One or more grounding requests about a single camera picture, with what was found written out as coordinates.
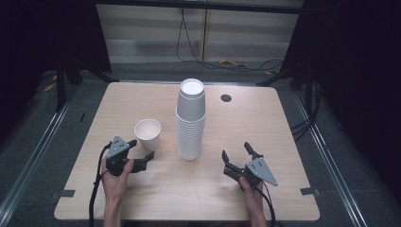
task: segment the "stack of cups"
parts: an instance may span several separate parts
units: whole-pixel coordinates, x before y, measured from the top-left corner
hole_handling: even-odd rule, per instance
[[[180,85],[176,108],[178,154],[186,160],[201,155],[206,105],[203,83],[186,79]]]

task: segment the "gray carpet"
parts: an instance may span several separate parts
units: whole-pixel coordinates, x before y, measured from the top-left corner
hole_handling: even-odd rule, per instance
[[[248,62],[258,67],[259,62]],[[265,67],[274,66],[268,63]],[[239,73],[208,69],[196,62],[114,64],[112,76],[125,80],[181,81],[197,78],[203,82],[250,83],[268,79],[264,71]],[[48,147],[26,193],[20,200],[8,226],[87,226],[88,221],[56,220],[53,212],[58,200],[54,192],[64,188],[78,152],[89,130],[107,83],[90,73],[82,73],[84,81],[78,87],[65,118]],[[290,126],[304,121],[294,94],[289,90],[290,79],[275,82]],[[57,91],[43,92],[49,81],[42,82],[37,95],[18,126],[7,138],[0,151],[0,198],[6,196],[12,184],[36,148],[56,108]],[[401,210],[375,171],[355,149],[349,137],[340,129],[330,106],[322,100],[317,125],[326,144],[365,217],[368,226],[401,226]],[[336,187],[326,169],[316,144],[309,133],[297,142],[306,175],[313,188],[321,217],[317,221],[280,221],[283,226],[354,226]]]

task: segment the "round hole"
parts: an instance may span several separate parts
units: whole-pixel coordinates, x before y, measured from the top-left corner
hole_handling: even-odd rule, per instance
[[[222,95],[221,100],[223,102],[229,102],[229,101],[231,101],[231,97],[229,95]]]

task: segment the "human hand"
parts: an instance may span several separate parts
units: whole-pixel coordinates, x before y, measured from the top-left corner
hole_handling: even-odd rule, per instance
[[[106,197],[106,207],[104,209],[104,227],[117,227],[121,225],[120,209],[121,202],[124,199],[128,176],[133,168],[133,160],[129,160],[124,165],[124,170],[120,176],[112,175],[106,168],[106,157],[102,160],[101,172],[104,173],[101,178],[104,195]]]
[[[247,205],[248,217],[252,227],[267,226],[265,214],[263,212],[263,197],[256,189],[252,188],[248,181],[241,177],[239,183],[245,191],[245,203]],[[256,186],[259,190],[263,190],[263,184]]]

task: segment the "wooden table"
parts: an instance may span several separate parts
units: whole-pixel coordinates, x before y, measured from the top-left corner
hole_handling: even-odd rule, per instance
[[[58,219],[88,219],[88,207],[100,151],[116,135],[136,139],[133,128],[144,118],[162,125],[161,145],[144,172],[131,174],[122,219],[246,220],[243,192],[224,175],[221,152],[244,167],[251,160],[249,142],[265,160],[278,182],[268,184],[278,220],[316,220],[320,216],[298,150],[276,91],[265,87],[206,85],[207,119],[200,158],[186,161],[177,153],[175,106],[179,84],[112,83],[100,103],[91,129],[64,189],[73,198],[60,198]],[[224,102],[222,95],[232,100]],[[129,158],[147,154],[138,144]],[[105,198],[99,187],[95,218],[103,218]],[[264,204],[270,218],[269,207]]]

